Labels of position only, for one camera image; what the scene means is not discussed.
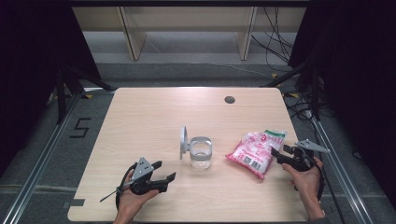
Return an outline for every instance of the pink plastic bag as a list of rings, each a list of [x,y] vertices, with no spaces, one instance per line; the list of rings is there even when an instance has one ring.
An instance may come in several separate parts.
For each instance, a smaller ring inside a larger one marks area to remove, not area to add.
[[[273,156],[271,148],[279,150],[286,132],[265,130],[263,133],[247,133],[233,153],[225,157],[248,168],[253,174],[264,179],[264,174]]]

